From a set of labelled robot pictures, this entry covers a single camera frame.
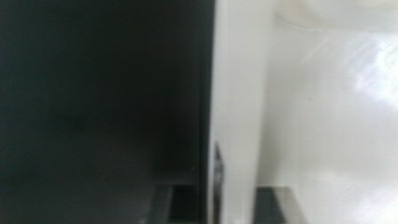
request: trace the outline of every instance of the black object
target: black object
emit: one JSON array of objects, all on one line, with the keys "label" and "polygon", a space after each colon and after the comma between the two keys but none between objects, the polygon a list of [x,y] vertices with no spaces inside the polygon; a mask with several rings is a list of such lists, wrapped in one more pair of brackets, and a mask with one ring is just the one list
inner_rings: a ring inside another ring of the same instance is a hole
[{"label": "black object", "polygon": [[0,1],[2,224],[138,223],[160,179],[206,194],[211,10]]},{"label": "black object", "polygon": [[284,224],[284,215],[272,188],[257,188],[254,224]]},{"label": "black object", "polygon": [[174,186],[169,223],[199,223],[199,189]]},{"label": "black object", "polygon": [[146,224],[202,224],[199,189],[193,185],[160,185]]}]

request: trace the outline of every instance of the white surface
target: white surface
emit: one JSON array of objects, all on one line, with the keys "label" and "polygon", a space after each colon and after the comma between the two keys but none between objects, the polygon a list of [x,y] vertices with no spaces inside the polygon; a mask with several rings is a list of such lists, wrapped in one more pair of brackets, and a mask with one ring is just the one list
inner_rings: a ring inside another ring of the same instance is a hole
[{"label": "white surface", "polygon": [[279,0],[284,20],[309,28],[398,29],[396,0]]},{"label": "white surface", "polygon": [[211,147],[218,142],[225,162],[224,224],[252,224],[270,19],[270,0],[217,1]]},{"label": "white surface", "polygon": [[307,224],[396,224],[398,34],[277,24],[270,55],[259,185]]}]

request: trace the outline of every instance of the dark panel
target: dark panel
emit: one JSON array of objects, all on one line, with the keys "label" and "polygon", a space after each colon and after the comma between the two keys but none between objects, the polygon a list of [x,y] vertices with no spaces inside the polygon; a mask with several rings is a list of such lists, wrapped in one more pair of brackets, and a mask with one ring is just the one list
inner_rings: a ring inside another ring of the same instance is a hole
[{"label": "dark panel", "polygon": [[197,181],[201,6],[0,1],[0,222],[138,223]]},{"label": "dark panel", "polygon": [[259,188],[256,194],[254,224],[284,224],[284,216],[279,208],[272,188]]}]

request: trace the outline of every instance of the dark gray wall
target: dark gray wall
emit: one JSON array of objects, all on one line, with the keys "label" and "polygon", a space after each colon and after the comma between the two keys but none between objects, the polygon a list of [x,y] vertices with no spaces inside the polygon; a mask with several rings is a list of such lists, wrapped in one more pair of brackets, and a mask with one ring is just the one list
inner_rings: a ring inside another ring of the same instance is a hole
[{"label": "dark gray wall", "polygon": [[0,222],[138,223],[199,160],[195,1],[0,1]]}]

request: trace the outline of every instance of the glossy surface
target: glossy surface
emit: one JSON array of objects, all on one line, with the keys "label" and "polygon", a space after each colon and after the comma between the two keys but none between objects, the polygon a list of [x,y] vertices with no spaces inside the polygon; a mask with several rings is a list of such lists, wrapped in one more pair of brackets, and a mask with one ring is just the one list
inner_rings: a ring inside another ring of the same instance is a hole
[{"label": "glossy surface", "polygon": [[304,221],[398,223],[398,34],[273,30],[259,185]]},{"label": "glossy surface", "polygon": [[281,18],[309,29],[396,30],[396,0],[281,0]]}]

